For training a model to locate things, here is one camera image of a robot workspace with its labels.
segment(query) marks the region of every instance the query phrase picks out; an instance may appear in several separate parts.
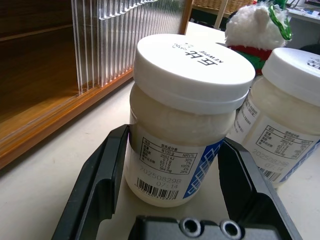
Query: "red scarf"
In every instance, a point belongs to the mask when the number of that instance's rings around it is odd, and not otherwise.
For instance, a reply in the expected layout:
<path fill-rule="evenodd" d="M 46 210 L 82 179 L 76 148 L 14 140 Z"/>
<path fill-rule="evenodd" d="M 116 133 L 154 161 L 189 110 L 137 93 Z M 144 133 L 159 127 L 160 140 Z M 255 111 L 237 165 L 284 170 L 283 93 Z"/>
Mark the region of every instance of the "red scarf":
<path fill-rule="evenodd" d="M 234 50 L 234 51 L 238 51 L 238 52 L 242 52 L 245 54 L 249 54 L 252 56 L 256 56 L 259 57 L 261 60 L 266 61 L 272 50 L 263 50 L 263 49 L 259 49 L 259 48 L 255 48 L 252 46 L 228 46 L 228 48 Z"/>

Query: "barcode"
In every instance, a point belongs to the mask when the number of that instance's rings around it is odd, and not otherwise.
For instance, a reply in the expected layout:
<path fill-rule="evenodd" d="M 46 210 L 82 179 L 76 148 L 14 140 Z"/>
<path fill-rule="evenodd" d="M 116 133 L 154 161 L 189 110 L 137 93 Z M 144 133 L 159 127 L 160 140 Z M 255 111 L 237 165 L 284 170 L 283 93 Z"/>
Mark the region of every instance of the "barcode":
<path fill-rule="evenodd" d="M 150 194 L 152 197 L 156 198 L 163 198 L 167 200 L 174 200 L 177 198 L 179 191 L 176 190 L 165 190 L 165 189 L 160 189 L 158 187 L 154 187 L 149 185 L 148 183 L 142 181 L 140 178 L 137 179 L 136 181 L 136 186 L 145 191 L 146 193 Z"/>
<path fill-rule="evenodd" d="M 262 173 L 266 176 L 267 179 L 269 179 L 270 181 L 275 181 L 277 180 L 277 178 L 281 175 L 281 173 L 277 173 L 277 172 L 273 172 L 273 171 L 268 171 L 265 170 L 261 167 L 259 167 L 259 169 L 262 171 Z"/>

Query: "ribbed glass panel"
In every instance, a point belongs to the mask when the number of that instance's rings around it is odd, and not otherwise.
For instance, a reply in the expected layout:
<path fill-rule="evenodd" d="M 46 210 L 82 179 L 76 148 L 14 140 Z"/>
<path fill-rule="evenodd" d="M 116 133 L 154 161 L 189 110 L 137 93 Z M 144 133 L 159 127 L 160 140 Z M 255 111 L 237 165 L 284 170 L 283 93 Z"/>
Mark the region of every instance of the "ribbed glass panel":
<path fill-rule="evenodd" d="M 133 67 L 138 41 L 179 32 L 185 0 L 71 0 L 79 93 Z"/>

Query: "wicker basket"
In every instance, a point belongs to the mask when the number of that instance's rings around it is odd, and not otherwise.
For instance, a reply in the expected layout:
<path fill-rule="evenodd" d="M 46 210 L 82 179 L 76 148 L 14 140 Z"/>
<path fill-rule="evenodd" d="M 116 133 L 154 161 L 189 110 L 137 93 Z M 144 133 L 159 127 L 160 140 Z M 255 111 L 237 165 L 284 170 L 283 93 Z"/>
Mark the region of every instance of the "wicker basket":
<path fill-rule="evenodd" d="M 229 0 L 226 4 L 224 13 L 232 14 L 233 12 L 238 11 L 239 8 L 242 8 L 245 5 L 250 5 L 253 2 L 253 0 Z M 222 0 L 194 0 L 193 5 L 219 11 L 221 3 Z"/>

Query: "wooden shelf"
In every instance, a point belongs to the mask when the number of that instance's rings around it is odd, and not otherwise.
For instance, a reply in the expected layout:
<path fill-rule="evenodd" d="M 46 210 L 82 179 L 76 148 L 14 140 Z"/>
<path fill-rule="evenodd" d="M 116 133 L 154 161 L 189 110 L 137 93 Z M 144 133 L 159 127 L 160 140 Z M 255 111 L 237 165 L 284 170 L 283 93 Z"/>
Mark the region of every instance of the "wooden shelf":
<path fill-rule="evenodd" d="M 0 142 L 78 94 L 71 27 L 0 42 Z"/>
<path fill-rule="evenodd" d="M 72 24 L 65 0 L 1 0 L 0 13 L 0 39 Z"/>
<path fill-rule="evenodd" d="M 73 29 L 0 42 L 0 169 L 132 77 L 78 95 Z"/>

